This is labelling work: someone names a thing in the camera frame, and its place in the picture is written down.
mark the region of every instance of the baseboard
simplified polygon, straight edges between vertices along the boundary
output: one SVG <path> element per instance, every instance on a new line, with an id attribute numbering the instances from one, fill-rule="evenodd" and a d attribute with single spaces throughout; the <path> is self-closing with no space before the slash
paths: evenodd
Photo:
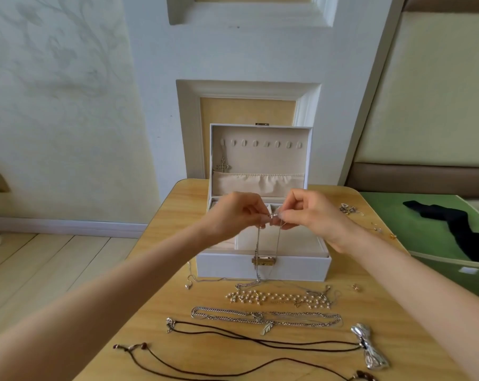
<path id="1" fill-rule="evenodd" d="M 139 238 L 147 224 L 0 217 L 0 232 Z"/>

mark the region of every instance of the leaf pendant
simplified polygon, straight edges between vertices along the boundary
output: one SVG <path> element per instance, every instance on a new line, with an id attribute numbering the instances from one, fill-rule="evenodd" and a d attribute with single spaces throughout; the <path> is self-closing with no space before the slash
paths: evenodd
<path id="1" fill-rule="evenodd" d="M 268 324 L 264 327 L 264 329 L 262 329 L 261 336 L 263 336 L 264 334 L 268 333 L 273 326 L 274 326 L 274 323 L 273 323 L 273 322 L 268 323 Z"/>

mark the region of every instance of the black cloth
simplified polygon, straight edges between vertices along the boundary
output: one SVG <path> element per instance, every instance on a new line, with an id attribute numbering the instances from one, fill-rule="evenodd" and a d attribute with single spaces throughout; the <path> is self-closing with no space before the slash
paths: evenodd
<path id="1" fill-rule="evenodd" d="M 462 251 L 474 262 L 479 262 L 479 233 L 469 227 L 467 212 L 439 205 L 422 205 L 417 201 L 404 202 L 411 210 L 418 212 L 423 218 L 444 220 L 449 231 Z"/>

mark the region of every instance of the hand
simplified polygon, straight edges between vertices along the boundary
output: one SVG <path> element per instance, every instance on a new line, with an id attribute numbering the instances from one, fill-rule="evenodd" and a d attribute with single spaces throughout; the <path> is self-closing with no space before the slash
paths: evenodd
<path id="1" fill-rule="evenodd" d="M 199 224 L 213 246 L 236 236 L 248 226 L 264 228 L 270 220 L 269 211 L 259 194 L 232 192 L 223 196 Z"/>
<path id="2" fill-rule="evenodd" d="M 301 188 L 289 192 L 279 209 L 279 218 L 287 222 L 282 230 L 304 225 L 338 252 L 345 251 L 351 235 L 360 229 L 323 194 Z"/>

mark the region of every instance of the patterned wallpaper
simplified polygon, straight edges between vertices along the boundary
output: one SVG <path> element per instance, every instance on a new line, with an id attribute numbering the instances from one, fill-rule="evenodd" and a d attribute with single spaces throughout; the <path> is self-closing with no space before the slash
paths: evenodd
<path id="1" fill-rule="evenodd" d="M 0 216 L 153 216 L 121 0 L 0 0 L 0 172 Z"/>

